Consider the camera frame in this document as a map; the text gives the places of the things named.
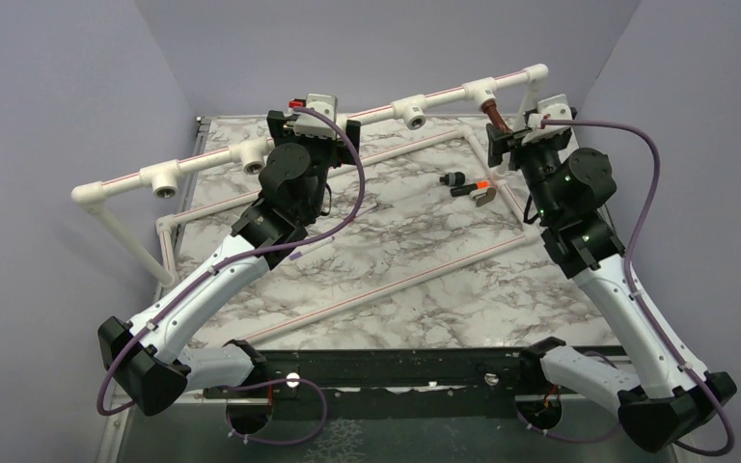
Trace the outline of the brown water faucet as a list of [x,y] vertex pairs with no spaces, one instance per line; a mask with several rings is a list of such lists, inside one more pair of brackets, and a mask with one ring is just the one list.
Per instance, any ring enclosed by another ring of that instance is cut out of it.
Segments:
[[497,107],[497,100],[495,98],[490,98],[483,102],[480,105],[480,110],[483,112],[484,115],[487,116],[490,123],[498,130],[505,134],[510,134],[512,132],[507,122],[500,114]]

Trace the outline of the white PVC pipe frame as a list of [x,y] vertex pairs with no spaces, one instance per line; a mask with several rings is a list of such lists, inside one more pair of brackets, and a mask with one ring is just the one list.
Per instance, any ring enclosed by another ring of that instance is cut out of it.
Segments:
[[[452,89],[429,95],[412,95],[393,101],[386,106],[361,111],[349,116],[339,114],[336,120],[339,125],[348,121],[363,125],[387,120],[398,120],[410,130],[424,125],[427,119],[426,110],[453,102],[470,100],[478,107],[493,100],[498,90],[525,85],[527,87],[523,103],[530,101],[544,85],[549,68],[544,64],[532,65],[520,71],[499,77],[485,77],[464,83]],[[88,213],[94,215],[98,222],[107,229],[127,251],[137,258],[144,267],[164,287],[177,284],[176,267],[165,260],[159,261],[143,248],[143,245],[127,233],[125,226],[116,221],[105,208],[105,202],[123,193],[149,188],[154,193],[166,189],[171,193],[178,191],[178,182],[185,177],[200,171],[230,163],[238,163],[248,175],[258,173],[264,167],[264,158],[273,149],[274,142],[269,137],[245,141],[220,150],[202,153],[182,160],[169,160],[146,166],[138,172],[111,180],[96,181],[76,186],[71,191],[71,198]]]

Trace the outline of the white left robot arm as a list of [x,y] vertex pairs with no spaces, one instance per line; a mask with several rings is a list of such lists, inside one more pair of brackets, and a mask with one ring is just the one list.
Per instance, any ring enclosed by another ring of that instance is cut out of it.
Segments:
[[259,173],[261,190],[232,231],[190,276],[128,321],[107,318],[97,330],[106,375],[96,409],[112,416],[137,407],[147,416],[169,408],[182,394],[217,386],[254,395],[264,383],[259,352],[244,340],[220,348],[191,349],[199,329],[235,295],[273,270],[296,248],[330,237],[353,221],[365,192],[349,214],[317,236],[307,228],[326,215],[330,170],[365,171],[358,149],[361,122],[339,123],[321,110],[297,108],[266,117],[274,147]]

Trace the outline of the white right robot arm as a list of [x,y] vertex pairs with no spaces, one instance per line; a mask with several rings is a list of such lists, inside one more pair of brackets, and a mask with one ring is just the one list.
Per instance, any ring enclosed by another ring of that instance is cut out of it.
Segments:
[[613,413],[640,448],[656,452],[718,416],[737,391],[730,375],[712,372],[679,339],[645,293],[623,244],[601,217],[616,192],[605,153],[578,148],[567,157],[572,130],[566,124],[505,131],[489,124],[487,162],[520,172],[529,189],[545,250],[565,277],[601,312],[633,373],[596,361],[554,337],[524,349],[518,379],[529,392],[554,387],[576,392]]

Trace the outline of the purple capped white pen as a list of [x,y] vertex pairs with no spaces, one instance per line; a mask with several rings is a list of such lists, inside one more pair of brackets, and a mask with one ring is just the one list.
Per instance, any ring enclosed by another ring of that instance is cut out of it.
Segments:
[[334,240],[335,240],[334,236],[329,236],[325,239],[317,241],[316,243],[309,244],[304,247],[298,248],[288,256],[288,259],[289,260],[300,259],[324,246],[330,245]]

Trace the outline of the black front mounting rail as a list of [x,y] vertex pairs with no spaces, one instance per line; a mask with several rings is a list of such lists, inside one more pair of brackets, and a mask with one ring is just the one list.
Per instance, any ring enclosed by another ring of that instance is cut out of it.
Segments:
[[565,390],[533,376],[520,347],[264,350],[249,392],[206,388],[231,411],[271,419],[515,417],[523,397]]

